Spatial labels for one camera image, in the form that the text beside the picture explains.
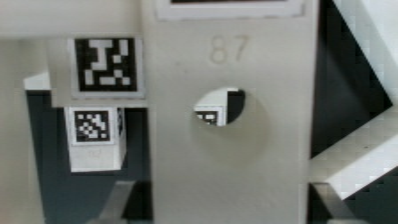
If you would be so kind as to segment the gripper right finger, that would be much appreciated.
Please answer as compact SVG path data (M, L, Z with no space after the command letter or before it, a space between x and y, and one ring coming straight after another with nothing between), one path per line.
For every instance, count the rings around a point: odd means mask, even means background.
M364 224L328 183L309 185L307 224Z

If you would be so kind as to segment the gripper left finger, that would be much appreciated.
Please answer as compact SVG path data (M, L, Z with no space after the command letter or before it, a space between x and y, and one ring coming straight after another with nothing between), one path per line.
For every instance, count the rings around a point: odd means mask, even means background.
M135 187L135 181L115 182L99 215L87 221L87 224L151 224L145 219L124 217Z

